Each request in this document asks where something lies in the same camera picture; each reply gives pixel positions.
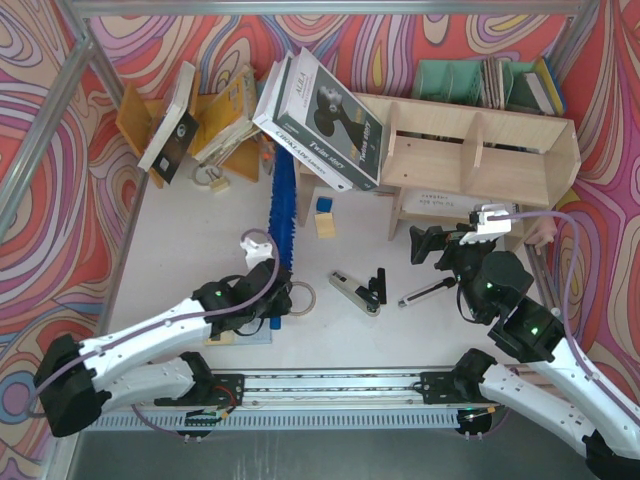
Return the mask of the beige black stapler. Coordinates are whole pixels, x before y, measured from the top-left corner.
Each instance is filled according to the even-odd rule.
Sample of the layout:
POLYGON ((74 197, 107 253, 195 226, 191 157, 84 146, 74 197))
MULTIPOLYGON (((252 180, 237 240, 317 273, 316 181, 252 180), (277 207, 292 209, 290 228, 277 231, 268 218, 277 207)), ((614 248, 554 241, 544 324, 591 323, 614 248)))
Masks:
POLYGON ((379 315, 381 303, 373 290, 340 271, 330 274, 329 283, 368 316, 379 315))

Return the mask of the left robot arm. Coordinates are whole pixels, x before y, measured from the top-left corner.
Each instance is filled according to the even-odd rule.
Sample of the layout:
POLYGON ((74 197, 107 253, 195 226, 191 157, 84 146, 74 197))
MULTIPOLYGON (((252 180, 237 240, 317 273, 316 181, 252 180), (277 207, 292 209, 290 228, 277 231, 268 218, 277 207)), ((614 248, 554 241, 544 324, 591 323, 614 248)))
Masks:
POLYGON ((254 320, 290 312, 290 272, 267 259, 246 275, 208 282, 149 320, 101 337, 55 339, 34 376, 36 395, 51 433, 64 438, 103 414, 150 401, 203 414, 242 403, 241 376, 219 376, 190 345, 254 320))

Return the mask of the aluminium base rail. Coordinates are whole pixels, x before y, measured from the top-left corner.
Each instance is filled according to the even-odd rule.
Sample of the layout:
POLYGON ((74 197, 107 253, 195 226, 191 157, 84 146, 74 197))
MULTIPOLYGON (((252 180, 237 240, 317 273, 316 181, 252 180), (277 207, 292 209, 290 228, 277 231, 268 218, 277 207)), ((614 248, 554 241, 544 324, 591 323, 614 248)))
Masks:
POLYGON ((355 397, 384 393, 416 392, 426 404, 484 404, 489 400, 489 375, 498 367, 491 366, 478 377, 453 372, 425 372, 419 379, 402 378, 396 385, 393 376, 374 378, 367 375, 326 375, 305 372, 258 376, 217 375, 209 370, 200 373, 181 359, 161 364, 147 364, 108 380, 96 387, 87 371, 66 373, 45 393, 53 395, 59 404, 74 399, 85 401, 100 415, 110 409, 130 403, 152 401, 158 405, 240 405, 247 393, 292 398, 355 397))

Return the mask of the spiral notebook white cover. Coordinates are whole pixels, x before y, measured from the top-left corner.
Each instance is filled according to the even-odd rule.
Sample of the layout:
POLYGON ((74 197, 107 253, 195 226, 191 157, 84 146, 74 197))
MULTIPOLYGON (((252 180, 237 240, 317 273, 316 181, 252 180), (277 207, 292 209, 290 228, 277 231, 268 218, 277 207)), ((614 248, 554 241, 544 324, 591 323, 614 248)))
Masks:
POLYGON ((405 189, 393 202, 393 213, 467 219, 469 213, 481 205, 500 204, 509 214, 518 213, 520 206, 506 200, 491 200, 465 195, 456 195, 432 190, 405 189))

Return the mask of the light wooden bookshelf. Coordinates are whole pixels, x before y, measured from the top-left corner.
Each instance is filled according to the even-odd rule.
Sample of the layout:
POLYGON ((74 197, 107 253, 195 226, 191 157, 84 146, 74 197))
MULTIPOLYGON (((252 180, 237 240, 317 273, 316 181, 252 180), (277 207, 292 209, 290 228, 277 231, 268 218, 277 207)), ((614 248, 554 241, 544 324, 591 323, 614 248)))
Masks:
POLYGON ((388 235, 412 190, 550 210, 573 185, 581 166, 573 121, 416 99, 360 95, 390 131, 381 183, 393 188, 388 235))

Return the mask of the yellow worn book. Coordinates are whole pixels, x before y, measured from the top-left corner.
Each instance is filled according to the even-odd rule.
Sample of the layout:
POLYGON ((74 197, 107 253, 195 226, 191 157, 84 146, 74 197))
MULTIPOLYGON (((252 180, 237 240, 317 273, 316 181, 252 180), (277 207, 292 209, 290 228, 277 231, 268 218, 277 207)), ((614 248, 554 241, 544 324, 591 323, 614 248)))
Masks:
POLYGON ((193 158, 200 164, 219 165, 240 143, 253 136, 257 101, 254 71, 245 64, 213 100, 198 109, 193 158))

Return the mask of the black clip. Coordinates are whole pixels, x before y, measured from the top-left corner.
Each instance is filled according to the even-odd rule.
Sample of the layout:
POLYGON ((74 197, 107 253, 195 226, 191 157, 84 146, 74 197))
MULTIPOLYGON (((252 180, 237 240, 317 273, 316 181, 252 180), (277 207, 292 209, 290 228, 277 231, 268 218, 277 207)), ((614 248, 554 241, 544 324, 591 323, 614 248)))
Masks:
POLYGON ((376 275, 369 279, 368 288, 375 294, 381 305, 387 304, 386 270, 384 268, 377 269, 376 275))

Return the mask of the blue fluffy duster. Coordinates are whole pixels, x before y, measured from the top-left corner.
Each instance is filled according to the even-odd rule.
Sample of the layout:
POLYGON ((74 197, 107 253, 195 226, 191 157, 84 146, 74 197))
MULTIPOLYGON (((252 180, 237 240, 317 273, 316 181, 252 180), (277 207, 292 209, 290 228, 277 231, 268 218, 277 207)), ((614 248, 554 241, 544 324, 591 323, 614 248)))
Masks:
POLYGON ((280 264, 293 271, 296 218, 294 157, 283 147, 275 151, 268 233, 276 243, 280 264))

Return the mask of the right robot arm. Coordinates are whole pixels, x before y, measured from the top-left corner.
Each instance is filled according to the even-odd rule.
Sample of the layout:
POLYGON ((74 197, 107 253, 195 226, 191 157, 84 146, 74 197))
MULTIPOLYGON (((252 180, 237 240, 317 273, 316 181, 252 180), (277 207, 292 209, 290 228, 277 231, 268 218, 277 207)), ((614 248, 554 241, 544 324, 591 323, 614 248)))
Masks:
POLYGON ((414 389, 426 404, 495 402, 537 423, 571 446, 599 479, 639 476, 639 408, 599 372, 566 336, 562 321, 528 297, 534 278, 495 241, 467 243, 468 226, 411 227, 410 259, 423 263, 441 252, 435 267, 453 274, 456 303, 470 322, 486 325, 505 354, 542 375, 555 396, 517 376, 493 356, 469 349, 448 372, 423 372, 414 389))

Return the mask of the black white paperback book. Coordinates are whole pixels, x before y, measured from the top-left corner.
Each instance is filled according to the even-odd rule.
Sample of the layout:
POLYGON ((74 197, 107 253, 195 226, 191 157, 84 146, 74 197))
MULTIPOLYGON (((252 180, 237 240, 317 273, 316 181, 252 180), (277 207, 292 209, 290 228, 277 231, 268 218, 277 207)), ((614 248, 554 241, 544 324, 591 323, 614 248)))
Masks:
POLYGON ((198 129, 198 122, 189 113, 196 69, 183 61, 171 88, 152 116, 150 135, 138 166, 154 171, 167 184, 175 176, 180 163, 198 129))

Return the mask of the blue covered notebook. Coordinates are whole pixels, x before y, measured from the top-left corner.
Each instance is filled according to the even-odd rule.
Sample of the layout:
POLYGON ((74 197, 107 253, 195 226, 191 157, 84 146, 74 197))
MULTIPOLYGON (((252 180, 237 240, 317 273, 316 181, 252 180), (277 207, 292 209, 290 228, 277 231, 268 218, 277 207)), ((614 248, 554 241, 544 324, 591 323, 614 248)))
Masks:
POLYGON ((523 74, 523 79, 544 115, 565 115, 566 101, 546 58, 539 57, 533 63, 532 69, 523 74))

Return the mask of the beige masking tape roll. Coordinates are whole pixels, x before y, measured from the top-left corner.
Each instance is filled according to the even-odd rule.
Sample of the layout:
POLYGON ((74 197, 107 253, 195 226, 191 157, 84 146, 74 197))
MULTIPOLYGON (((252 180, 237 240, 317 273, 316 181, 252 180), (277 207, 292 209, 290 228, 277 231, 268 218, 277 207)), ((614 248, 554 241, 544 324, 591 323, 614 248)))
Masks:
POLYGON ((291 286, 291 293, 297 291, 299 295, 298 300, 304 299, 307 301, 305 305, 300 304, 300 309, 292 309, 290 315, 292 317, 303 317, 311 313, 317 303, 317 294, 315 289, 307 282, 293 281, 291 286))

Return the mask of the pink pig figure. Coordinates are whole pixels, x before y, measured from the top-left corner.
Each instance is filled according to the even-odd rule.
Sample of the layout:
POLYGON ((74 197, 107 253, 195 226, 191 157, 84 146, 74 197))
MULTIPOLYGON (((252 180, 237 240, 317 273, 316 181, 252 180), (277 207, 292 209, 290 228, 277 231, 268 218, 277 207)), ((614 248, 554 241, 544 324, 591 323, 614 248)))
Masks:
POLYGON ((554 242, 557 234, 556 222, 550 212, 531 212, 530 219, 536 219, 536 223, 524 243, 532 246, 536 254, 540 255, 548 244, 554 242))

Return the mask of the pencil cup with pencils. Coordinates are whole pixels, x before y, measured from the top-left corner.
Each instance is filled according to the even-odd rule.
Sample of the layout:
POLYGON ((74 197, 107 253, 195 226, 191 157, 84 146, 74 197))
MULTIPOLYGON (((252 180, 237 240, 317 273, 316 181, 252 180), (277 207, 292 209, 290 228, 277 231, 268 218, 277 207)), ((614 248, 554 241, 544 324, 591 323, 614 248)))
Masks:
POLYGON ((258 135, 259 160, 263 171, 271 175, 274 169, 277 144, 264 133, 258 135))

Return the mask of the beige calculator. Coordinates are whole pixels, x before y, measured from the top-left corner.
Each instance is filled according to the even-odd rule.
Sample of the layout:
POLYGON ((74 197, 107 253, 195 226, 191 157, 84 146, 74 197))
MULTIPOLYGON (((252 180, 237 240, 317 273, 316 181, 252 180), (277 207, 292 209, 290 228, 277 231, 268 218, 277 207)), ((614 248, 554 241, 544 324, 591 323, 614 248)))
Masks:
POLYGON ((204 341, 205 346, 246 346, 266 345, 272 343, 272 333, 269 329, 262 328, 255 335, 239 336, 232 331, 226 331, 204 341))

